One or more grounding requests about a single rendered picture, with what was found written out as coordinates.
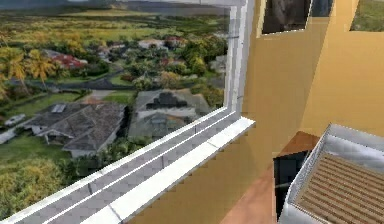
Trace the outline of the white framed window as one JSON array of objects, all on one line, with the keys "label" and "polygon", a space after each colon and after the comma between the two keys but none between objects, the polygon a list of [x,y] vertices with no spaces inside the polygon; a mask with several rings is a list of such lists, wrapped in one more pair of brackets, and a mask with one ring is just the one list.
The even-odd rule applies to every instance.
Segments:
[{"label": "white framed window", "polygon": [[254,0],[0,0],[0,224],[130,224],[252,126]]}]

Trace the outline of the black box under bed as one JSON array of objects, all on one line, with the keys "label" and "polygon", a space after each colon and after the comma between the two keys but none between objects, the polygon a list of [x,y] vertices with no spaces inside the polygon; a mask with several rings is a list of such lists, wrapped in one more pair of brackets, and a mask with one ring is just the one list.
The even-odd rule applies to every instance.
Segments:
[{"label": "black box under bed", "polygon": [[307,159],[309,151],[279,156],[273,159],[276,216],[279,217],[283,209],[288,189]]}]

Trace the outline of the white bed with slatted base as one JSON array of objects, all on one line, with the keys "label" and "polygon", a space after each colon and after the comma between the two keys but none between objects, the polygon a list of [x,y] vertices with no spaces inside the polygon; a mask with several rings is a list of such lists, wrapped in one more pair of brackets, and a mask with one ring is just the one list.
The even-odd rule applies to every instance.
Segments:
[{"label": "white bed with slatted base", "polygon": [[384,137],[328,125],[291,182],[277,224],[384,224]]}]

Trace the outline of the dark framed wall picture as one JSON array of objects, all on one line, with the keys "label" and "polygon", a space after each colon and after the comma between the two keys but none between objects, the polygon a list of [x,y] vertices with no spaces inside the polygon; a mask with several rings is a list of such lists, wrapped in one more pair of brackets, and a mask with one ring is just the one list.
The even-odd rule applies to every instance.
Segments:
[{"label": "dark framed wall picture", "polygon": [[305,28],[311,0],[266,0],[263,34]]}]

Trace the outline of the dark narrow wall picture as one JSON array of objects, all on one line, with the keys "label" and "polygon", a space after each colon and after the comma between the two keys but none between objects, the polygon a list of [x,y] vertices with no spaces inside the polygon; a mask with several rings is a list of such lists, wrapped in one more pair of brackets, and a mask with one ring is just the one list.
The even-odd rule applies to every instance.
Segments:
[{"label": "dark narrow wall picture", "polygon": [[311,17],[328,17],[332,9],[333,0],[313,0]]}]

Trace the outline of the green framed wall picture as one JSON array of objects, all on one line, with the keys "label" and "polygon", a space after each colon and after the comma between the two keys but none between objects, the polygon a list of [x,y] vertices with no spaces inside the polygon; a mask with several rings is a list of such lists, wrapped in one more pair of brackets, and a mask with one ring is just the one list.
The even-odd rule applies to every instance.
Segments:
[{"label": "green framed wall picture", "polygon": [[384,0],[359,0],[350,30],[384,32]]}]

